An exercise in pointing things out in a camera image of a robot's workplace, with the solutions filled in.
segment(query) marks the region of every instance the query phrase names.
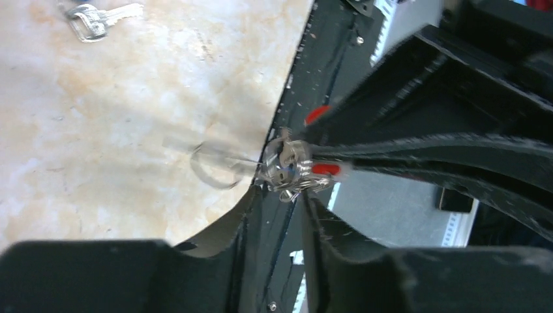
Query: screw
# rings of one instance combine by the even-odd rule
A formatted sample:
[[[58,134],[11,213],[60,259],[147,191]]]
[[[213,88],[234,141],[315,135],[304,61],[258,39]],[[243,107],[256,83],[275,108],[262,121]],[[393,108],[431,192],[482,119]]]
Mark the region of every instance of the screw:
[[[274,312],[274,311],[277,310],[277,303],[273,301],[273,302],[269,303],[269,305],[267,305],[267,307],[269,308],[269,311]]]
[[[445,9],[441,13],[441,21],[446,23],[446,24],[451,23],[453,21],[453,12],[451,10]]]

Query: red marking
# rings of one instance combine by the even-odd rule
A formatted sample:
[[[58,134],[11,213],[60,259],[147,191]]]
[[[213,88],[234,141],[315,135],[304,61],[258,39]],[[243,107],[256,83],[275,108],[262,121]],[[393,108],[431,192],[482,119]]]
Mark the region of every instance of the red marking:
[[[336,164],[315,164],[311,170],[313,171],[313,174],[330,174],[332,176],[338,175],[341,171],[340,166]]]
[[[309,125],[313,123],[316,119],[318,119],[321,115],[323,115],[328,110],[330,110],[330,106],[320,106],[315,110],[311,111],[311,113],[309,113],[305,118],[305,125]]]
[[[526,0],[526,5],[542,11],[551,11],[553,0]]]

